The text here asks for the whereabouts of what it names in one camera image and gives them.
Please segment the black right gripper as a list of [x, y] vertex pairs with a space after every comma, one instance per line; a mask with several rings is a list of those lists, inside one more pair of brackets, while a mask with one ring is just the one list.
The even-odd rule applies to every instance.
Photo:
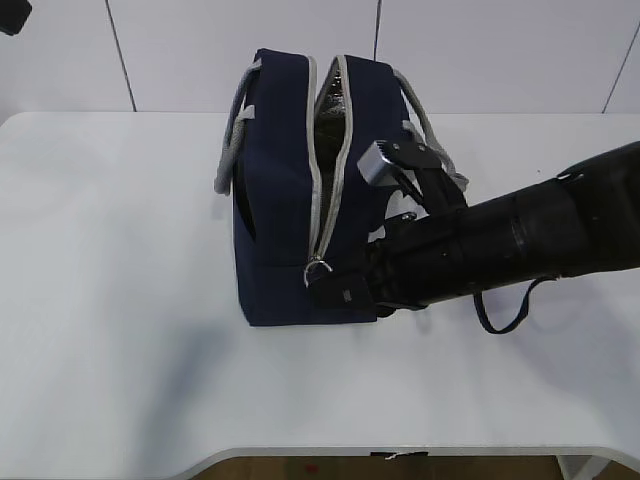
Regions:
[[465, 284], [457, 277], [462, 254], [453, 221], [444, 216], [419, 219], [407, 212], [386, 219], [383, 226], [384, 237], [367, 245], [365, 278], [353, 272], [329, 273], [310, 283], [317, 307], [371, 310], [374, 301], [376, 315], [385, 318], [465, 294]]

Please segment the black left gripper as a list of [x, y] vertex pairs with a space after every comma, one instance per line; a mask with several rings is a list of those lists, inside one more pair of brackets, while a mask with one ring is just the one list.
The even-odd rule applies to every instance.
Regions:
[[28, 0], [0, 0], [0, 31], [8, 36], [19, 34], [31, 11]]

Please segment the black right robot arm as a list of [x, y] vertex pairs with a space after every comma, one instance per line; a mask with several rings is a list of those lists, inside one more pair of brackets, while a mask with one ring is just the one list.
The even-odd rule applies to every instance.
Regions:
[[372, 185], [391, 181], [425, 209], [389, 218], [383, 238], [343, 261], [312, 261], [304, 281], [327, 309], [387, 316], [527, 282], [639, 264], [639, 146], [584, 160], [547, 181], [471, 206], [418, 142], [377, 141], [359, 160]]

